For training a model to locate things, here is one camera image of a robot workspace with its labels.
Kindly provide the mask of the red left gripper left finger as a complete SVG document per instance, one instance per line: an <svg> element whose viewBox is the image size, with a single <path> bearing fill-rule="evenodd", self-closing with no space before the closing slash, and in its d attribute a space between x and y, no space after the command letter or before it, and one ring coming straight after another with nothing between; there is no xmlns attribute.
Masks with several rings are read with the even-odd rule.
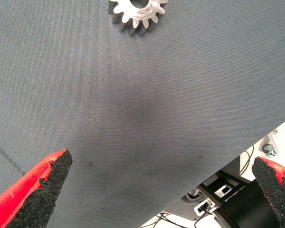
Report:
<svg viewBox="0 0 285 228"><path fill-rule="evenodd" d="M66 180L69 150L50 154L0 195L0 228L45 228Z"/></svg>

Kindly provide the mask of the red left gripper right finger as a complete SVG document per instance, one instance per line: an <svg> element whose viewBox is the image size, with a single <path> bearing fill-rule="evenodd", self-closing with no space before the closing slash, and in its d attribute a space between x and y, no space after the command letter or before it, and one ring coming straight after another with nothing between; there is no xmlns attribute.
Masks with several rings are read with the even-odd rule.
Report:
<svg viewBox="0 0 285 228"><path fill-rule="evenodd" d="M285 167L264 157L256 157L252 173L281 227L285 228Z"/></svg>

